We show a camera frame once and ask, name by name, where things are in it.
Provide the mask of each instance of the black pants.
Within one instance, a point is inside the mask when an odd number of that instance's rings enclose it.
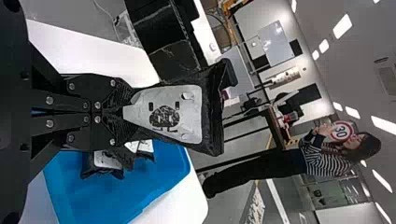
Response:
[[[249,180],[282,178],[305,172],[306,164],[300,149],[271,149],[257,159],[236,164],[208,177],[203,189],[207,198],[213,198],[217,193],[246,184]]]

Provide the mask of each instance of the long hair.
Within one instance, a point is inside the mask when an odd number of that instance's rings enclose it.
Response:
[[[357,133],[359,134],[364,134],[364,138],[358,148],[351,150],[343,146],[344,142],[330,142],[323,144],[322,153],[344,157],[354,163],[373,157],[381,149],[381,141],[370,133]]]

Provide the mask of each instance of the blue tray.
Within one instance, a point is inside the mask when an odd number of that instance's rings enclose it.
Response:
[[[128,223],[190,172],[184,147],[153,141],[155,163],[137,160],[125,179],[79,178],[82,154],[60,152],[46,166],[49,195],[60,223]]]

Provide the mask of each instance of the sign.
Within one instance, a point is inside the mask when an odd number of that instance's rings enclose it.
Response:
[[[335,131],[332,132],[331,138],[335,141],[346,141],[355,130],[352,127],[353,123],[348,121],[336,121],[333,126],[336,127]]]

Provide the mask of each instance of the woman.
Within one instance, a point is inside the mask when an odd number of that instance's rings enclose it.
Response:
[[[333,131],[334,127],[322,125],[302,138],[297,149],[268,150],[257,159],[215,173],[203,183],[206,197],[213,198],[217,193],[249,180],[300,174],[340,176],[359,161],[374,156],[381,148],[381,141],[369,133],[353,134],[341,143],[323,143]]]

